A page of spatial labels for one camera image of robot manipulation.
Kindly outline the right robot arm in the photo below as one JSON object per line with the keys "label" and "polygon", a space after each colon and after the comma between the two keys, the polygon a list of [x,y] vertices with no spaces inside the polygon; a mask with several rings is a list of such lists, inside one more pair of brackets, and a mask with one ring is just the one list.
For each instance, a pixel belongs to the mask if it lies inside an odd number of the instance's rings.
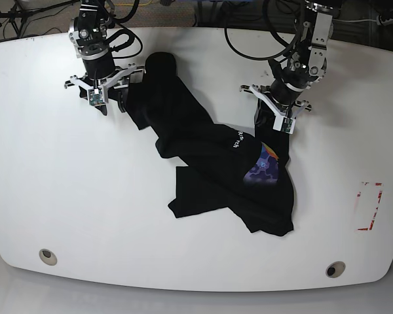
{"label": "right robot arm", "polygon": [[144,72],[143,67],[134,63],[125,68],[116,65],[115,61],[122,57],[114,56],[114,53],[131,47],[135,42],[138,42],[140,49],[125,58],[133,58],[143,50],[141,39],[123,26],[133,17],[139,3],[134,2],[127,16],[117,18],[112,1],[81,1],[79,15],[72,19],[69,27],[69,40],[76,56],[82,59],[86,73],[82,77],[71,76],[64,87],[78,87],[79,97],[87,100],[103,115],[107,115],[110,100],[117,102],[120,112],[126,112],[131,76]]}

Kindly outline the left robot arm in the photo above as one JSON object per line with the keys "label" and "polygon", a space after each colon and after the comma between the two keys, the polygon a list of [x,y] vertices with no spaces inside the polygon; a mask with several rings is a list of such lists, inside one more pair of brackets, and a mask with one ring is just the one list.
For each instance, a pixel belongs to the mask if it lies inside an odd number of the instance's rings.
{"label": "left robot arm", "polygon": [[262,13],[271,35],[284,46],[283,51],[267,61],[274,81],[269,86],[242,85],[240,90],[257,98],[254,124],[261,128],[271,123],[272,129],[292,134],[297,116],[311,111],[312,106],[299,96],[313,83],[320,81],[327,71],[327,43],[333,33],[333,15],[342,1],[300,1],[295,13],[296,33],[287,43],[280,38],[269,19],[269,2],[264,1]]}

